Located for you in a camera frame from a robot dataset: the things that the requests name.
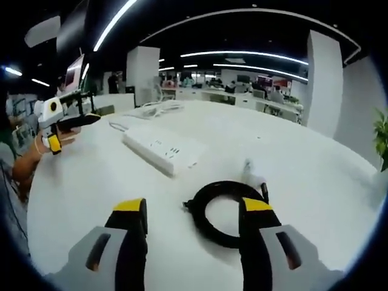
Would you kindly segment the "person's left hand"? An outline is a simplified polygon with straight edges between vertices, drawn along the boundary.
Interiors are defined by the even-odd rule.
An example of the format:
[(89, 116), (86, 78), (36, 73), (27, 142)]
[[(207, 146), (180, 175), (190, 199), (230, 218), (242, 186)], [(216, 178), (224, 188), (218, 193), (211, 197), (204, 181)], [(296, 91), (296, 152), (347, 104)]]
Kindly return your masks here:
[[(53, 134), (57, 134), (62, 148), (64, 146), (67, 146), (75, 141), (75, 136), (79, 134), (81, 131), (81, 128), (76, 128), (72, 129), (71, 131), (68, 132), (62, 132), (58, 128), (56, 128), (55, 132)], [(43, 155), (45, 153), (52, 153), (51, 150), (49, 149), (49, 143), (47, 141), (48, 136), (44, 136), (44, 132), (41, 130), (38, 135), (34, 138), (34, 147), (36, 151), (40, 154)]]

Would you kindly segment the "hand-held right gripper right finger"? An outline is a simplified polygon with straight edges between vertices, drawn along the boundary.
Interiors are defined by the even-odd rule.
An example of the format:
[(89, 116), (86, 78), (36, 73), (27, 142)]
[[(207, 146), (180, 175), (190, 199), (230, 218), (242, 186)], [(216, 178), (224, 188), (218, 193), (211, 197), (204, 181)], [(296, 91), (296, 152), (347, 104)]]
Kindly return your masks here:
[(239, 204), (239, 253), (244, 290), (329, 290), (333, 271), (296, 228), (281, 224), (267, 203)]

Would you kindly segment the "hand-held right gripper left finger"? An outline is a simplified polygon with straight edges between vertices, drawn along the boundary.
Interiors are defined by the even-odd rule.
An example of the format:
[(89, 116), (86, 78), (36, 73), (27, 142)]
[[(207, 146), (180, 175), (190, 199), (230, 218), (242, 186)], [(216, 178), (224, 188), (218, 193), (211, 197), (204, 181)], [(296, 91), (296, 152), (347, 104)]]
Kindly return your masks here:
[(103, 227), (94, 227), (69, 251), (69, 290), (144, 290), (147, 256), (144, 198), (114, 206)]

